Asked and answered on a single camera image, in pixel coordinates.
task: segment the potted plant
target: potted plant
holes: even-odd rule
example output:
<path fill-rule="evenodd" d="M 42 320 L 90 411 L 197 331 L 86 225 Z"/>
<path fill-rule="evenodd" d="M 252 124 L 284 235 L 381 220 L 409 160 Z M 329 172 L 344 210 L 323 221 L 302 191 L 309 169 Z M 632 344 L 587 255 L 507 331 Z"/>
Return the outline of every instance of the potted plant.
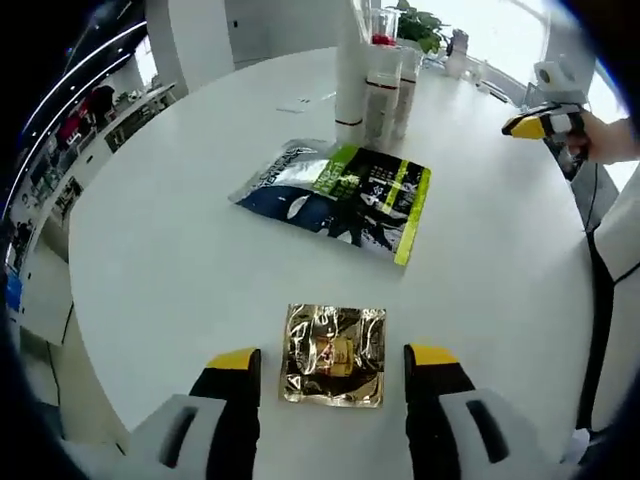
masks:
<path fill-rule="evenodd" d="M 424 53 L 437 54 L 442 42 L 447 41 L 440 33 L 447 25 L 429 12 L 419 12 L 407 0 L 398 0 L 396 9 L 401 12 L 398 19 L 398 38 L 416 42 Z"/>

